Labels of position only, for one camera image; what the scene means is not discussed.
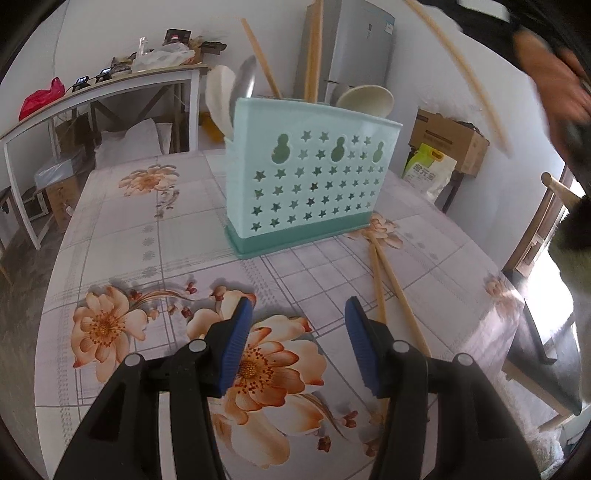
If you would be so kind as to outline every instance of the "plastic bag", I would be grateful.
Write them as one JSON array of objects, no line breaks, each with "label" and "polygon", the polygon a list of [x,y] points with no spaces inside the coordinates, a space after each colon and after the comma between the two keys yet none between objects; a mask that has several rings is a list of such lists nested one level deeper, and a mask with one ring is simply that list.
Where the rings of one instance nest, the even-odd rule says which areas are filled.
[{"label": "plastic bag", "polygon": [[52,158],[35,172],[33,179],[37,190],[42,190],[57,181],[65,180],[76,174],[86,159],[86,152],[80,147],[74,153]]},{"label": "plastic bag", "polygon": [[58,98],[63,97],[65,94],[66,89],[64,88],[64,84],[58,77],[55,77],[51,81],[51,88],[49,90],[37,90],[25,98],[25,101],[22,103],[21,113],[18,115],[18,121],[28,117],[40,108],[49,105]]},{"label": "plastic bag", "polygon": [[136,57],[131,64],[131,71],[136,73],[143,72],[144,70],[176,67],[192,59],[194,55],[195,52],[184,43],[170,43],[150,53]]},{"label": "plastic bag", "polygon": [[402,179],[434,203],[452,178],[456,163],[453,158],[423,143],[408,161]]}]

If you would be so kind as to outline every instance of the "light green utensil holder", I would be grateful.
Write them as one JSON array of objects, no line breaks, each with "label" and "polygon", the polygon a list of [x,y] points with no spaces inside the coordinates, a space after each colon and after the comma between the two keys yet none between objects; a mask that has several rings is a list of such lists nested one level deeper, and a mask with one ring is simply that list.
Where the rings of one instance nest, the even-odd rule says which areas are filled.
[{"label": "light green utensil holder", "polygon": [[239,99],[226,139],[226,233],[237,256],[367,226],[401,127],[329,105]]}]

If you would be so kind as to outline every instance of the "concrete floor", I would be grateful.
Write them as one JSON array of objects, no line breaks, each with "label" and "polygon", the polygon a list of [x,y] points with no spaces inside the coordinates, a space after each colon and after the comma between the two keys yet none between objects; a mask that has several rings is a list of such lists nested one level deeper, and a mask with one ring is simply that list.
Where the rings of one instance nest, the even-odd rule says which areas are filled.
[{"label": "concrete floor", "polygon": [[0,416],[29,462],[45,478],[34,406],[35,347],[62,238],[54,223],[37,252],[26,233],[17,232],[2,259],[14,283],[12,291],[0,276]]}]

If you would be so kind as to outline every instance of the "black electronic device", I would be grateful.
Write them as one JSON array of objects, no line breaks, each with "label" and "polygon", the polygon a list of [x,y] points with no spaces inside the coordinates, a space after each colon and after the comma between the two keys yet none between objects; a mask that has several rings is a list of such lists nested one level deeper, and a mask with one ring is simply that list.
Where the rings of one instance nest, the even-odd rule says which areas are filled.
[{"label": "black electronic device", "polygon": [[169,43],[174,42],[181,42],[186,45],[189,43],[189,40],[191,40],[190,30],[179,30],[178,28],[169,28],[166,31],[166,35],[164,36],[164,43],[162,43],[162,45],[167,45]]},{"label": "black electronic device", "polygon": [[111,67],[107,69],[103,69],[100,73],[95,77],[95,83],[104,82],[105,80],[111,80]]},{"label": "black electronic device", "polygon": [[90,84],[88,83],[89,80],[89,76],[87,75],[86,77],[80,77],[78,80],[76,80],[76,83],[74,85],[72,85],[72,92],[75,92],[77,90],[82,90],[83,88],[89,87]]}]

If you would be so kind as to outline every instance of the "white ladle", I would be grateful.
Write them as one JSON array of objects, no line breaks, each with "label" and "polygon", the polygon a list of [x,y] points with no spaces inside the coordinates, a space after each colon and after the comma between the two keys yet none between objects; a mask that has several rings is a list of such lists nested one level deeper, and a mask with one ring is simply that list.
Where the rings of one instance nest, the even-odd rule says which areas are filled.
[{"label": "white ladle", "polygon": [[230,140],[234,138],[234,128],[230,120],[229,105],[235,79],[236,75],[230,68],[218,65],[207,74],[205,87],[205,103],[213,123]]},{"label": "white ladle", "polygon": [[386,118],[394,108],[394,97],[380,85],[362,85],[341,95],[336,106]]}]

